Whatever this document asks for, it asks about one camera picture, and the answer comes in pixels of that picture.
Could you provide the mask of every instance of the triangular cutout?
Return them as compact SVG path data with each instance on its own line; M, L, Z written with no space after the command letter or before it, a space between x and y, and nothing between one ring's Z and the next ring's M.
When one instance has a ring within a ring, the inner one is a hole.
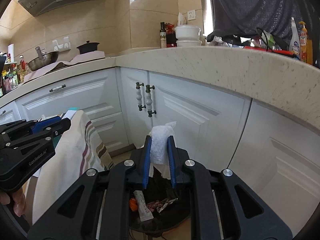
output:
M71 197L58 209L58 214L68 218L74 218L83 190L83 185L77 188Z
M258 203L239 185L235 186L244 216L248 219L263 213Z

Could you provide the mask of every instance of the pot lid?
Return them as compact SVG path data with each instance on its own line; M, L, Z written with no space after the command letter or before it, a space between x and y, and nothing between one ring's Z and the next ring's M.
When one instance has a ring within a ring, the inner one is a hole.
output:
M88 44L93 44L93 45L99 45L100 43L99 42L90 42L90 41L87 41L85 44L82 44L80 45L79 47L77 47L77 49L83 47L83 46L87 46Z

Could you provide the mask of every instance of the human hand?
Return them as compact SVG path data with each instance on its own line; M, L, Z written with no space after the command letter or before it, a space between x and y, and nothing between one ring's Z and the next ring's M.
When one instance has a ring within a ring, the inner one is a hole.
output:
M14 192L11 194L14 205L13 205L13 211L18 216L21 217L25 214L27 209L27 202L26 197L23 193L22 188L20 188L17 192ZM10 203L10 197L7 193L0 190L0 203L2 205L7 205Z

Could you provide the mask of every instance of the striped cloth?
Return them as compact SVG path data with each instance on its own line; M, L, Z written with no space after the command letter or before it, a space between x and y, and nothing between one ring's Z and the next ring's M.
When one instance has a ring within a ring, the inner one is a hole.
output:
M34 224L43 213L87 170L104 171L113 161L89 117L77 111L64 132L56 155L42 168L37 181L32 212Z

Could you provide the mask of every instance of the white cabinet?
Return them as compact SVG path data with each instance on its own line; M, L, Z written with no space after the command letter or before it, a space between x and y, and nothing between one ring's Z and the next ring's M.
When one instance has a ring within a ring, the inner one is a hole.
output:
M148 117L146 108L139 111L137 101L136 82L141 86L142 105L144 106L146 99L146 85L148 84L148 72L143 70L133 70L130 68L120 68L121 80L124 92L124 104L128 116L129 131L133 144L139 148L141 147L146 136L150 133L152 128L152 118Z
M153 125L176 121L177 147L206 168L225 169L236 150L250 100L164 75L150 73Z
M21 117L15 101L0 108L0 125L17 120L21 120Z
M27 120L65 113L69 108L77 107L89 116L108 151L129 145L114 68L48 85L16 102L21 117Z
M295 236L320 200L320 136L253 101L229 166Z

